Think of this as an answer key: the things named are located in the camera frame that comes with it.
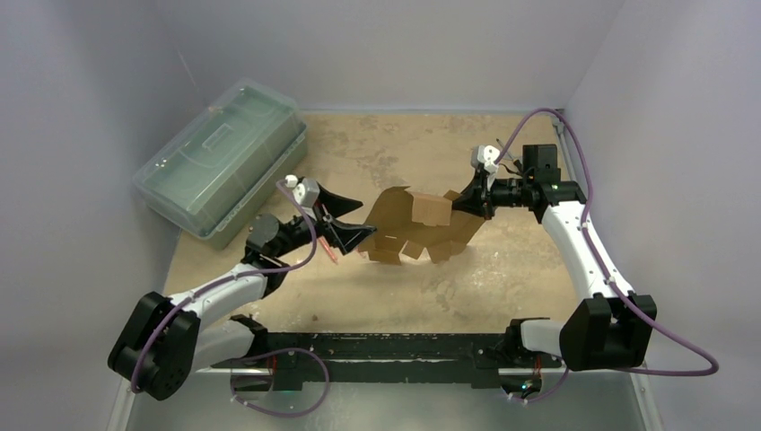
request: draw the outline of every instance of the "plastic storage box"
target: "plastic storage box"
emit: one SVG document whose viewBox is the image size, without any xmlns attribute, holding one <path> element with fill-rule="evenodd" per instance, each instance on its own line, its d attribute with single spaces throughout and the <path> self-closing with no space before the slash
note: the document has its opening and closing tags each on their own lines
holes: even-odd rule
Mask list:
<svg viewBox="0 0 761 431">
<path fill-rule="evenodd" d="M 306 155 L 294 101 L 242 80 L 134 177 L 148 206 L 224 248 Z"/>
</svg>

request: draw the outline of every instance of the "cardboard box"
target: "cardboard box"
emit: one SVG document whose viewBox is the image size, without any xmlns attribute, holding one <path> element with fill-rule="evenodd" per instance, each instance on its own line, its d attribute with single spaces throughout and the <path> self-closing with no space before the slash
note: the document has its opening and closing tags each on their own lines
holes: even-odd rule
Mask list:
<svg viewBox="0 0 761 431">
<path fill-rule="evenodd" d="M 452 190 L 443 197 L 407 191 L 407 187 L 383 190 L 365 221 L 378 231 L 358 250 L 366 251 L 370 260 L 396 265 L 401 265 L 399 253 L 418 259 L 428 250 L 433 263 L 460 254 L 484 219 L 452 211 L 456 198 L 459 193 Z"/>
</svg>

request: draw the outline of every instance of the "purple cable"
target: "purple cable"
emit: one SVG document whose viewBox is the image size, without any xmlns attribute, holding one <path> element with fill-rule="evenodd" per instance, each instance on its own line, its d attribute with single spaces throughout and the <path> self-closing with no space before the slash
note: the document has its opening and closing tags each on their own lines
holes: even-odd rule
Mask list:
<svg viewBox="0 0 761 431">
<path fill-rule="evenodd" d="M 135 364 L 135 369 L 132 370 L 132 378 L 129 380 L 130 389 L 134 393 L 140 393 L 142 390 L 137 386 L 137 376 L 140 374 L 140 370 L 143 368 L 143 362 L 145 362 L 145 357 L 147 356 L 148 352 L 151 350 L 151 347 L 153 346 L 153 343 L 156 342 L 156 339 L 159 338 L 159 336 L 164 331 L 164 328 L 169 325 L 172 318 L 174 318 L 175 314 L 177 314 L 180 310 L 182 310 L 183 307 L 194 301 L 197 297 L 200 295 L 205 294 L 206 292 L 219 287 L 229 281 L 233 281 L 238 277 L 251 277 L 251 276 L 257 276 L 257 275 L 265 275 L 265 274 L 278 274 L 281 272 L 289 272 L 293 271 L 295 269 L 301 268 L 314 257 L 314 254 L 317 252 L 317 231 L 315 230 L 314 223 L 312 222 L 310 216 L 304 211 L 304 208 L 302 208 L 301 205 L 299 205 L 298 202 L 296 202 L 296 199 L 293 198 L 293 194 L 290 190 L 285 186 L 285 181 L 280 180 L 276 184 L 277 189 L 280 190 L 281 193 L 285 195 L 285 198 L 288 199 L 295 207 L 296 210 L 299 212 L 299 214 L 304 217 L 304 221 L 307 224 L 307 227 L 309 228 L 310 235 L 311 235 L 311 249 L 309 255 L 306 257 L 306 259 L 302 260 L 301 262 L 292 265 L 290 267 L 282 267 L 282 268 L 263 268 L 263 269 L 254 269 L 251 271 L 242 271 L 239 272 L 236 275 L 222 277 L 219 279 L 216 279 L 215 281 L 212 281 L 211 283 L 199 288 L 192 296 L 189 296 L 185 299 L 183 299 L 180 303 L 174 306 L 166 316 L 162 319 L 162 321 L 159 323 L 159 325 L 156 327 L 155 330 L 153 330 L 153 333 L 151 333 L 151 337 L 148 338 L 148 340 L 145 342 L 145 346 L 143 347 L 143 350 L 140 351 L 140 356 L 137 357 L 137 363 Z"/>
<path fill-rule="evenodd" d="M 602 257 L 599 255 L 599 251 L 597 250 L 597 247 L 595 247 L 594 242 L 592 242 L 590 233 L 587 230 L 586 225 L 583 224 L 583 221 L 587 219 L 587 216 L 590 213 L 592 199 L 594 197 L 594 188 L 592 187 L 592 181 L 590 179 L 590 169 L 587 166 L 587 160 L 584 157 L 582 146 L 579 145 L 579 139 L 576 137 L 576 134 L 573 132 L 573 128 L 571 127 L 571 124 L 568 123 L 568 120 L 565 119 L 563 114 L 550 108 L 539 108 L 537 110 L 533 110 L 532 112 L 529 112 L 528 114 L 526 114 L 526 116 L 523 117 L 520 123 L 518 123 L 518 126 L 515 128 L 515 130 L 512 131 L 512 135 L 510 135 L 510 138 L 505 143 L 504 148 L 497 156 L 497 160 L 495 163 L 499 163 L 502 160 L 502 158 L 507 154 L 508 148 L 510 148 L 510 145 L 512 145 L 512 142 L 515 140 L 515 137 L 518 135 L 518 132 L 520 132 L 520 129 L 523 128 L 523 125 L 525 125 L 526 122 L 531 117 L 533 117 L 536 114 L 539 114 L 540 112 L 546 112 L 556 116 L 565 125 L 565 128 L 568 129 L 568 133 L 571 135 L 571 139 L 573 140 L 573 145 L 576 147 L 576 152 L 579 153 L 579 160 L 582 163 L 582 169 L 584 171 L 584 179 L 587 181 L 587 189 L 589 191 L 589 196 L 587 197 L 587 203 L 584 206 L 584 210 L 582 211 L 582 234 L 584 236 L 584 240 L 587 242 L 587 245 L 590 248 L 590 251 L 592 252 L 592 255 L 597 261 L 599 268 L 602 270 L 603 276 L 605 276 L 605 279 L 610 280 L 610 271 L 608 270 L 608 267 L 605 265 L 605 262 L 602 260 Z M 654 330 L 657 330 L 658 332 L 660 332 L 667 338 L 676 342 L 680 346 L 685 347 L 689 349 L 690 351 L 692 351 L 693 353 L 696 353 L 697 355 L 701 356 L 702 358 L 704 358 L 706 361 L 708 361 L 711 364 L 711 366 L 703 370 L 670 371 L 670 370 L 648 370 L 645 368 L 626 368 L 626 369 L 620 369 L 618 371 L 626 371 L 628 373 L 635 373 L 635 374 L 684 376 L 684 377 L 711 375 L 719 371 L 719 362 L 716 361 L 716 358 L 713 357 L 710 353 L 696 346 L 695 344 L 689 342 L 688 340 L 680 337 L 674 332 L 666 329 L 665 327 L 663 327 L 663 325 L 661 325 L 660 323 L 648 317 L 647 314 L 645 314 L 642 310 L 640 310 L 639 307 L 637 307 L 634 303 L 632 303 L 632 301 L 629 300 L 629 298 L 626 297 L 624 292 L 622 292 L 621 289 L 618 288 L 618 285 L 616 284 L 615 281 L 609 282 L 608 285 L 613 290 L 613 292 L 621 299 L 624 305 L 626 305 L 626 308 L 631 310 L 642 321 L 650 325 Z M 556 389 L 557 386 L 559 385 L 560 385 L 560 382 L 558 382 L 558 384 L 555 387 L 553 387 L 553 390 Z"/>
<path fill-rule="evenodd" d="M 254 409 L 258 411 L 259 413 L 264 413 L 266 415 L 274 416 L 276 418 L 300 418 L 301 416 L 308 415 L 312 411 L 316 410 L 317 407 L 319 407 L 322 404 L 322 402 L 327 398 L 328 389 L 330 387 L 329 385 L 330 380 L 328 377 L 328 366 L 325 365 L 325 362 L 323 362 L 322 359 L 319 358 L 319 356 L 315 355 L 314 353 L 310 352 L 309 350 L 305 348 L 289 347 L 289 348 L 281 348 L 279 350 L 273 350 L 271 352 L 265 353 L 264 355 L 243 357 L 241 358 L 241 361 L 258 361 L 260 359 L 265 359 L 271 356 L 280 355 L 280 354 L 288 353 L 288 352 L 298 352 L 298 353 L 303 353 L 305 355 L 309 355 L 311 356 L 312 359 L 317 361 L 317 363 L 319 364 L 319 367 L 322 368 L 322 373 L 325 375 L 325 389 L 322 391 L 322 394 L 319 396 L 319 398 L 317 399 L 317 401 L 315 401 L 314 404 L 312 404 L 307 409 L 297 411 L 294 413 L 265 409 L 263 407 L 257 406 L 256 404 L 249 403 L 248 401 L 244 400 L 238 395 L 238 393 L 235 391 L 235 388 L 232 385 L 233 376 L 231 376 L 230 378 L 230 392 L 232 393 L 232 399 L 238 401 L 244 407 L 248 407 L 249 409 Z"/>
</svg>

